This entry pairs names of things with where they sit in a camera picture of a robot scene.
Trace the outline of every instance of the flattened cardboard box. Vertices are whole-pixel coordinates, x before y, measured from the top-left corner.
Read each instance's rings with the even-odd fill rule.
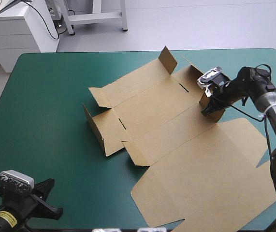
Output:
[[[276,200],[268,164],[256,168],[265,139],[246,119],[202,116],[202,72],[189,65],[172,74],[176,65],[165,47],[158,59],[89,88],[110,109],[91,117],[84,106],[87,120],[106,156],[125,147],[135,165],[151,166],[131,192],[148,225],[185,219],[176,231],[236,231]]]

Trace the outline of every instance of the green table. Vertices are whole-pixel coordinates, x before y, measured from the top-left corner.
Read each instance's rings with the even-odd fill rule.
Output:
[[[0,99],[0,171],[20,171],[36,182],[56,179],[48,202],[64,207],[59,221],[33,218],[31,227],[146,226],[130,196],[146,168],[135,167],[124,149],[105,157],[86,122],[82,102],[93,115],[102,112],[87,87],[102,87],[158,55],[158,51],[150,51],[20,57]],[[187,65],[184,55],[204,72],[221,66],[230,78],[243,66],[266,63],[273,68],[276,85],[273,49],[189,50],[173,51],[173,55],[178,60],[177,70]],[[258,115],[250,101],[245,110]],[[222,121],[241,116],[228,109]],[[252,123],[263,133],[262,123]],[[276,145],[274,134],[271,142]],[[275,218],[276,203],[244,229],[264,229]]]

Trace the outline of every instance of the cardboard flap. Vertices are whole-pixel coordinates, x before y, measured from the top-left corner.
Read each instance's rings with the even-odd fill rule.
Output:
[[[98,106],[112,108],[111,104],[109,103],[104,91],[101,88],[90,87],[88,88],[93,97],[95,98]]]
[[[101,148],[104,150],[104,140],[103,140],[103,137],[101,136],[100,134],[100,131],[98,130],[98,127],[96,125],[96,123],[94,122],[92,116],[90,115],[90,113],[88,112],[86,106],[84,104],[83,105],[83,108],[84,108],[84,113],[85,113],[85,116],[87,118],[87,121],[91,127],[91,129],[93,130]]]
[[[202,109],[204,109],[209,104],[210,99],[211,98],[207,97],[206,94],[203,93],[203,95],[199,101],[199,104],[202,106]],[[226,110],[218,110],[216,112],[209,114],[208,116],[212,117],[215,122],[218,122],[221,119],[221,117],[223,116],[225,111]]]
[[[147,171],[133,187],[131,197],[150,227],[157,227],[184,219],[177,207],[175,207],[171,197],[167,194],[164,185],[160,183],[160,180],[151,170]],[[145,199],[147,199],[146,202],[152,203],[141,207],[139,203],[145,202]]]
[[[215,124],[147,170],[131,195],[149,225],[171,222],[172,209],[177,218],[185,218],[175,231],[221,231],[222,226],[237,231],[276,201],[268,163],[255,168],[244,149],[230,140],[251,137],[253,125],[243,120],[224,122],[222,128]],[[239,134],[230,133],[228,128],[238,123]],[[253,136],[247,146],[260,146],[261,140]],[[255,151],[256,160],[263,151]]]
[[[165,47],[159,58],[102,87],[89,88],[98,105],[112,108],[170,76],[177,62]]]
[[[165,67],[167,72],[171,75],[177,65],[177,61],[172,56],[170,51],[168,50],[167,46],[165,46],[158,57],[158,59],[161,61],[162,65]]]
[[[149,166],[149,162],[146,157],[140,151],[139,147],[134,142],[123,141],[123,145],[130,155],[134,165],[146,167]]]
[[[131,141],[114,109],[109,109],[95,117],[91,117],[85,106],[84,111],[106,156],[124,148],[122,141]]]

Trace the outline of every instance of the gray floor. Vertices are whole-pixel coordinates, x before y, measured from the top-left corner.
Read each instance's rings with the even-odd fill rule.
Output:
[[[78,14],[85,0],[68,0]],[[119,0],[103,0],[105,12]],[[75,26],[58,52],[169,49],[276,49],[276,0],[127,0],[129,31],[121,23]],[[9,78],[0,67],[0,95]]]

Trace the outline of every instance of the warning label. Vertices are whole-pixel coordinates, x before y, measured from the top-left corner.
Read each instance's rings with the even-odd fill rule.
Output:
[[[0,211],[0,217],[5,219],[9,223],[11,228],[13,228],[17,224],[16,218],[7,211]]]

